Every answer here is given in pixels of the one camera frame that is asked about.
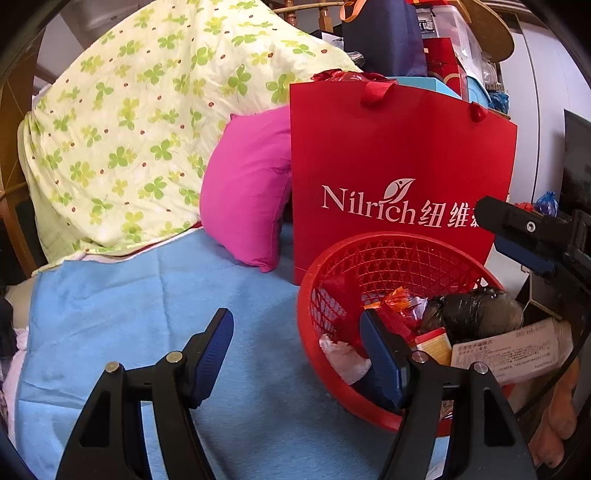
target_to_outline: white sheet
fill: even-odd
[[[29,278],[18,285],[8,287],[6,299],[12,304],[12,324],[17,333],[18,352],[12,358],[10,369],[4,379],[2,390],[8,406],[8,437],[15,442],[14,434],[14,407],[17,398],[18,379],[21,376],[22,363],[27,353],[27,341],[29,334],[29,309],[35,278]]]
[[[17,400],[18,379],[21,376],[22,363],[24,362],[27,353],[29,327],[18,328],[15,329],[15,331],[17,333],[18,352],[12,357],[10,369],[8,369],[8,374],[6,375],[2,386],[4,397],[6,398],[6,404],[8,406],[8,437],[14,444],[16,442],[14,434],[14,407]]]

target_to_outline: black plastic bag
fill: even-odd
[[[503,290],[476,288],[429,300],[421,331],[445,327],[452,345],[512,332],[523,325],[521,306]]]
[[[0,297],[0,360],[17,352],[17,336],[12,328],[12,305]]]

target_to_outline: red gift box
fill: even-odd
[[[468,101],[466,71],[456,58],[451,38],[424,38],[427,74],[445,83],[462,100]]]

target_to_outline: navy blue bag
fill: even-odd
[[[347,17],[345,7],[353,6]],[[340,10],[345,51],[365,57],[366,72],[385,76],[427,76],[417,11],[406,0],[347,1]]]

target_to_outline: red paper bag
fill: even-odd
[[[506,200],[517,126],[478,104],[376,82],[291,85],[295,283],[352,235],[430,236],[481,263],[476,202]]]

